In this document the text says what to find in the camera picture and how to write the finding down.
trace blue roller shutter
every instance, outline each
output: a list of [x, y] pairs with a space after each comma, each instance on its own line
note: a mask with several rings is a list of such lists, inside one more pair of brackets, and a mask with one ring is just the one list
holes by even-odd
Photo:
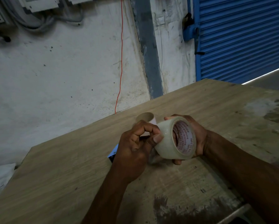
[[244, 83], [279, 68], [279, 0], [193, 0], [197, 80]]

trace roll of tape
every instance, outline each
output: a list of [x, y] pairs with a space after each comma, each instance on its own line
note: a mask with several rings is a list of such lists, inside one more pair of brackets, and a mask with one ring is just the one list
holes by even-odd
[[[136, 120], [136, 122], [138, 122], [140, 120], [145, 120], [146, 122], [157, 125], [156, 118], [155, 118], [154, 114], [151, 113], [151, 112], [141, 113], [140, 115], [138, 115], [136, 117], [135, 120]], [[150, 135], [150, 133], [149, 132], [144, 132], [141, 136], [147, 136], [147, 135]]]
[[[165, 120], [158, 124], [164, 135], [162, 141], [155, 146], [158, 154], [165, 159], [190, 159], [196, 150], [196, 136], [190, 123], [183, 117]], [[177, 136], [175, 144], [173, 132]]]

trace peeling table surface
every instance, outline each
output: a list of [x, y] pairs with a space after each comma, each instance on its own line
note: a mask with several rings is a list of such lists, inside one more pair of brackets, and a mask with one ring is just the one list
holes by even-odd
[[[80, 223], [111, 166], [107, 155], [143, 112], [157, 122], [190, 114], [279, 166], [279, 91], [204, 79], [33, 147], [0, 195], [0, 224]], [[148, 166], [127, 187], [117, 223], [219, 223], [247, 207], [198, 157]]]

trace white wall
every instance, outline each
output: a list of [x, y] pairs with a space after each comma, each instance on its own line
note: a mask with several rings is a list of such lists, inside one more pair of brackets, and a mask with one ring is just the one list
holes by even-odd
[[182, 35], [187, 0], [150, 2], [164, 93], [169, 93], [196, 81], [194, 41], [184, 43]]
[[[20, 163], [32, 146], [114, 114], [120, 36], [120, 0], [99, 0], [85, 5], [82, 26], [58, 22], [43, 36], [19, 30], [0, 44], [0, 165]], [[150, 99], [129, 0], [123, 39], [118, 111]]]

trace strip of light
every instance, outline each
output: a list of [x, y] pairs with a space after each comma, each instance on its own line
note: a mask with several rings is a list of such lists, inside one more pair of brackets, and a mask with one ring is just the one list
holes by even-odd
[[273, 72], [275, 72], [275, 71], [278, 71], [278, 70], [279, 70], [279, 68], [276, 69], [276, 70], [274, 70], [274, 71], [268, 72], [268, 73], [266, 73], [266, 74], [264, 74], [264, 75], [261, 75], [261, 76], [255, 78], [255, 79], [252, 79], [252, 80], [250, 80], [250, 81], [247, 81], [247, 82], [245, 82], [245, 83], [242, 83], [242, 85], [245, 85], [245, 84], [247, 84], [247, 83], [250, 83], [250, 82], [252, 82], [252, 81], [254, 81], [254, 80], [257, 80], [257, 79], [259, 79], [259, 78], [261, 78], [261, 77], [263, 77], [263, 76], [265, 76], [265, 75], [271, 74], [271, 73], [273, 73]]

